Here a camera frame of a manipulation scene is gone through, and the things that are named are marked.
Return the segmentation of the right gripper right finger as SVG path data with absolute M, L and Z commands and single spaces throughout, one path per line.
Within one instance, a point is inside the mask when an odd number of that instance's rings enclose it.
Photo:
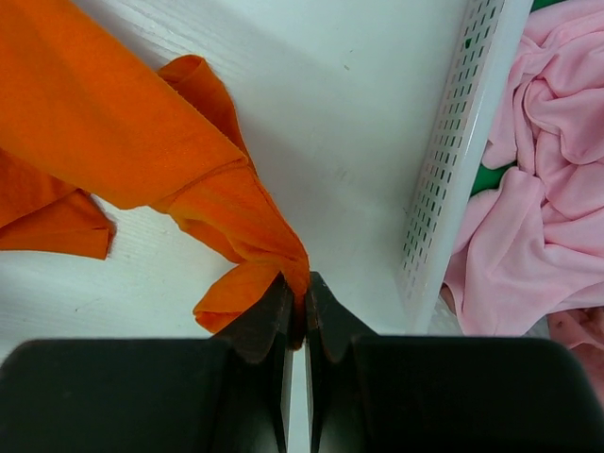
M 312 273 L 314 452 L 599 452 L 603 411 L 579 362 L 533 338 L 385 336 Z

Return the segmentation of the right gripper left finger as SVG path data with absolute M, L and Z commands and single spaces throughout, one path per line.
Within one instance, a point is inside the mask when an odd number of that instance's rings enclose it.
M 1 366 L 5 452 L 283 452 L 293 294 L 199 339 L 44 339 Z

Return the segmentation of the orange t-shirt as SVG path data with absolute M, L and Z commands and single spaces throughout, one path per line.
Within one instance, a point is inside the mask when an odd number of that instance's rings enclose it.
M 194 308 L 218 332 L 276 277 L 305 333 L 310 264 L 265 190 L 221 80 L 195 55 L 147 67 L 69 1 L 1 5 L 1 246 L 104 259 L 95 205 L 147 206 L 233 263 Z

